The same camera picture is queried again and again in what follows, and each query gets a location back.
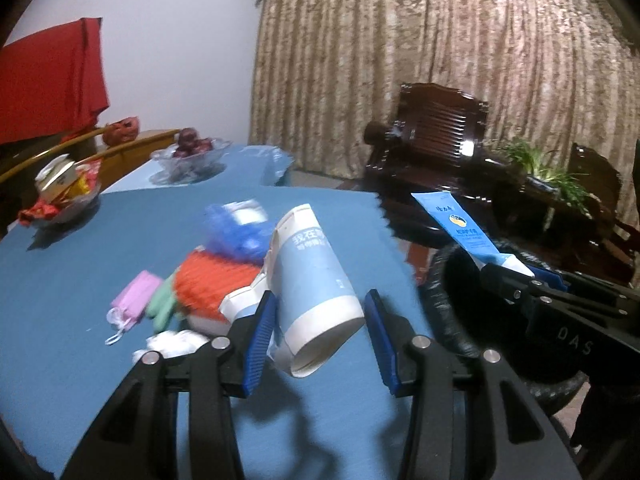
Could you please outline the red cloth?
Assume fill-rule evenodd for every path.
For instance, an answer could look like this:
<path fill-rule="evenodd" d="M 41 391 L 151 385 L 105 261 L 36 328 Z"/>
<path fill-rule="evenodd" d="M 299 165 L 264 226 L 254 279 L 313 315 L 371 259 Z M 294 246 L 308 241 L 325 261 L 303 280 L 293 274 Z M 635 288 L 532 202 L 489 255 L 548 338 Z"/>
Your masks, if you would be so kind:
<path fill-rule="evenodd" d="M 100 18 L 35 32 L 1 49 L 1 142 L 76 134 L 107 107 Z"/>

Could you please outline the blue table cloth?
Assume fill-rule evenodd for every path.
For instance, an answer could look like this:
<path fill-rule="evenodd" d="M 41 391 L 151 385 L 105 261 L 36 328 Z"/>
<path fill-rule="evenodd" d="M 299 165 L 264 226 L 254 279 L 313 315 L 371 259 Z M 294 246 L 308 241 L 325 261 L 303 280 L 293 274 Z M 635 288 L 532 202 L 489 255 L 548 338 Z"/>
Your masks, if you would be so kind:
<path fill-rule="evenodd" d="M 201 243 L 208 205 L 251 199 L 274 220 L 310 205 L 356 293 L 376 289 L 427 332 L 411 268 L 372 194 L 252 185 L 235 170 L 218 182 L 105 193 L 73 231 L 16 228 L 1 244 L 1 416 L 43 469 L 63 471 L 151 335 L 143 322 L 108 346 L 111 301 L 141 271 L 171 274 Z M 365 330 L 306 378 L 266 368 L 232 410 L 248 478 L 398 474 L 409 404 L 383 385 Z"/>

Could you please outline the beige patterned curtain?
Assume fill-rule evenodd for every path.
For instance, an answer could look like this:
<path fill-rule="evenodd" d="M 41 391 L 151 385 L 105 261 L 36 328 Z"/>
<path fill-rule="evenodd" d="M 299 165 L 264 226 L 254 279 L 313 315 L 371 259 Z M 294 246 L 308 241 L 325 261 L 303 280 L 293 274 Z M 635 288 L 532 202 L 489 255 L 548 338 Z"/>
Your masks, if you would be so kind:
<path fill-rule="evenodd" d="M 564 164 L 573 143 L 620 172 L 636 222 L 639 45 L 606 0 L 259 0 L 250 140 L 339 178 L 362 173 L 368 122 L 407 82 L 489 106 L 491 142 L 522 138 Z"/>

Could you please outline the pink mesh pouch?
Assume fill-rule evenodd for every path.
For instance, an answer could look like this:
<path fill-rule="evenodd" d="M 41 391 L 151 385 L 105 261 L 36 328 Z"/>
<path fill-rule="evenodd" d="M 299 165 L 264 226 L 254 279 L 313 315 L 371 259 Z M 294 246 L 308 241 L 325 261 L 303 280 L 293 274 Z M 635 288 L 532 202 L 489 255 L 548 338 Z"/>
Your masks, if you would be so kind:
<path fill-rule="evenodd" d="M 111 302 L 106 320 L 114 327 L 115 333 L 105 341 L 107 346 L 116 344 L 122 335 L 140 321 L 154 292 L 163 280 L 148 271 L 141 271 Z"/>

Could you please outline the light blue paper cup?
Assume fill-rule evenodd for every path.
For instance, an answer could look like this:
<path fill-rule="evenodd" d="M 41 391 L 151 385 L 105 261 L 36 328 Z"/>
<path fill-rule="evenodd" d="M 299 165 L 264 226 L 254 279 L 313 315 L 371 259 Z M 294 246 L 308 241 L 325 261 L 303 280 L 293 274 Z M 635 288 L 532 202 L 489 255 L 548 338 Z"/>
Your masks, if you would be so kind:
<path fill-rule="evenodd" d="M 294 378 L 314 374 L 360 330 L 364 314 L 310 205 L 294 207 L 277 223 L 264 271 L 278 300 L 270 359 Z"/>

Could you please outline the blue plastic bag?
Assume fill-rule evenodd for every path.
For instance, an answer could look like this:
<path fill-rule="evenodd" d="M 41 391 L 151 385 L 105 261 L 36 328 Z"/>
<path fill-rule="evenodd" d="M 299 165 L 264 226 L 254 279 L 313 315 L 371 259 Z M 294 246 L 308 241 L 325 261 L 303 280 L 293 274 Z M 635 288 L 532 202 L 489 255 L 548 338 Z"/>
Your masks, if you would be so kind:
<path fill-rule="evenodd" d="M 264 263 L 274 223 L 257 200 L 211 204 L 203 226 L 206 252 L 240 263 Z"/>

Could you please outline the blue hand cream tube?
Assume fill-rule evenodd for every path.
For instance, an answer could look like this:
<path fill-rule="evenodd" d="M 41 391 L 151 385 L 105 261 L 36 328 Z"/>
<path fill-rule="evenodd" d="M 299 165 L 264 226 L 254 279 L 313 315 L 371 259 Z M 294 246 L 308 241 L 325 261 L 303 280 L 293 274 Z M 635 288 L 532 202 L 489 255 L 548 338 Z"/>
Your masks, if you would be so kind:
<path fill-rule="evenodd" d="M 500 252 L 450 192 L 413 193 L 412 197 L 482 270 L 486 264 L 533 278 L 534 272 L 513 254 Z"/>

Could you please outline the gold cardboard box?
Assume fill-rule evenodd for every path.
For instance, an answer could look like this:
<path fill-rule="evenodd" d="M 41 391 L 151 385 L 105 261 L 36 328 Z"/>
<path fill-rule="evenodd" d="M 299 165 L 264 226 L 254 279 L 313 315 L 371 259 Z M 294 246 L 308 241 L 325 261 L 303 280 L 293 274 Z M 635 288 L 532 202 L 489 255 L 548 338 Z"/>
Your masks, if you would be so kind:
<path fill-rule="evenodd" d="M 69 154 L 62 154 L 47 163 L 36 175 L 35 186 L 39 197 L 46 203 L 53 203 L 77 179 L 76 162 Z"/>

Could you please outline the green cloth glove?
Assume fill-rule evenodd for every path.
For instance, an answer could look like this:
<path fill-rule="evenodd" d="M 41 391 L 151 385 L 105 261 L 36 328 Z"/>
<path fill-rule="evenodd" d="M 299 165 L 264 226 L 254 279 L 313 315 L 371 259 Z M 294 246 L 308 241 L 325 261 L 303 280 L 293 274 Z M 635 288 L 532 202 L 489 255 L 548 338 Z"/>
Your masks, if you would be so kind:
<path fill-rule="evenodd" d="M 156 334 L 167 330 L 167 326 L 179 304 L 175 294 L 175 277 L 175 273 L 170 274 L 153 292 L 145 307 L 145 316 L 152 321 L 153 332 Z"/>

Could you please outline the glass fruit bowl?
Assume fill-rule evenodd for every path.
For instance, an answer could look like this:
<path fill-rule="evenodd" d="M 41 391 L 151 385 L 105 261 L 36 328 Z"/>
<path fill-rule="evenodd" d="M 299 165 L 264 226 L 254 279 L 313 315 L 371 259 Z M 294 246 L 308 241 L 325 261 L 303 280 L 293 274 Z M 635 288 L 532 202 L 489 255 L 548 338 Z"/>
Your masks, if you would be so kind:
<path fill-rule="evenodd" d="M 226 168 L 221 161 L 222 156 L 229 151 L 232 143 L 216 138 L 208 140 L 212 144 L 211 150 L 192 155 L 176 156 L 177 143 L 154 151 L 151 159 L 160 165 L 160 171 L 152 175 L 151 181 L 155 184 L 189 184 L 220 174 Z"/>

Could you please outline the dark wooden side table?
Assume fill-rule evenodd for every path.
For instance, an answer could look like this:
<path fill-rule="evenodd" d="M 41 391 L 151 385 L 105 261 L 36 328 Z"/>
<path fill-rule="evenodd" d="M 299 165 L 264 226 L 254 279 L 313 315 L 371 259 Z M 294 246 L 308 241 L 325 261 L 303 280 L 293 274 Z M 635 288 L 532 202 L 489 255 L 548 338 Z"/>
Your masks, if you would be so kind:
<path fill-rule="evenodd" d="M 526 176 L 499 148 L 483 148 L 480 175 L 490 207 L 472 209 L 472 216 L 491 238 L 508 240 L 557 269 L 624 286 L 634 280 L 639 251 L 631 262 L 613 255 L 598 237 L 591 217 L 563 203 L 550 186 Z"/>

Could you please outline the dark red fruit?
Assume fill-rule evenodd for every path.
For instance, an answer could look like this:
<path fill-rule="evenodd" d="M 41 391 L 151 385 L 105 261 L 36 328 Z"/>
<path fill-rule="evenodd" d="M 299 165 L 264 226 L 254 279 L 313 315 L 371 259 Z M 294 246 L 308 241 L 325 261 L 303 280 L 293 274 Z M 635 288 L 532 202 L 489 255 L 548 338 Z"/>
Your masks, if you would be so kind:
<path fill-rule="evenodd" d="M 213 151 L 213 140 L 201 138 L 194 128 L 184 128 L 178 133 L 177 147 L 173 158 L 185 158 Z"/>

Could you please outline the wooden bench backrest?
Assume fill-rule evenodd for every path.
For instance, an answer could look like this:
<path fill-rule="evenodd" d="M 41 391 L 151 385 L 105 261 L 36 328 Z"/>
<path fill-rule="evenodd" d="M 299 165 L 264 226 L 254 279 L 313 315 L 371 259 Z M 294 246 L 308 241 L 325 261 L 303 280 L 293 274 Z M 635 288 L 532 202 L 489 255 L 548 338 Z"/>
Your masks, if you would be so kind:
<path fill-rule="evenodd" d="M 1 234 L 6 235 L 9 226 L 18 222 L 18 213 L 30 208 L 37 200 L 35 177 L 52 159 L 69 154 L 75 162 L 92 162 L 99 159 L 99 179 L 102 188 L 109 186 L 147 162 L 151 154 L 173 144 L 177 130 L 142 132 L 137 139 L 114 148 L 96 148 L 96 138 L 102 136 L 104 128 L 94 129 L 75 136 L 62 138 L 59 134 L 49 136 L 55 141 L 48 148 L 37 146 L 25 153 L 18 153 L 1 163 Z"/>

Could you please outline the white tissue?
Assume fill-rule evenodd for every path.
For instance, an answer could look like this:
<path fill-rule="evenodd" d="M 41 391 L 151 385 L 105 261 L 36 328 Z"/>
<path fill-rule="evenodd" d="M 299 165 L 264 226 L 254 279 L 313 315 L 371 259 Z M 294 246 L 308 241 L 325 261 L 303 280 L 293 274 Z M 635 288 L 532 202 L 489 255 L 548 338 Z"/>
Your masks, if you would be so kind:
<path fill-rule="evenodd" d="M 197 352 L 209 339 L 193 330 L 165 330 L 146 340 L 144 349 L 134 352 L 132 362 L 136 364 L 146 352 L 158 352 L 165 359 L 178 358 Z"/>

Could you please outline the red crumpled bag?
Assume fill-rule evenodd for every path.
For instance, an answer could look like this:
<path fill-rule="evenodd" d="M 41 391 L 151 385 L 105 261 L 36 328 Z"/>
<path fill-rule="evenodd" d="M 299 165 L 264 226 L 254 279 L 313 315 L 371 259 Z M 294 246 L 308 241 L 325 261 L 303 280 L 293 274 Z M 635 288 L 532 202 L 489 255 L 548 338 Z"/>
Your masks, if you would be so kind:
<path fill-rule="evenodd" d="M 140 122 L 137 117 L 127 117 L 119 122 L 113 122 L 105 126 L 102 134 L 102 142 L 109 148 L 120 144 L 132 142 L 137 139 L 140 132 Z"/>

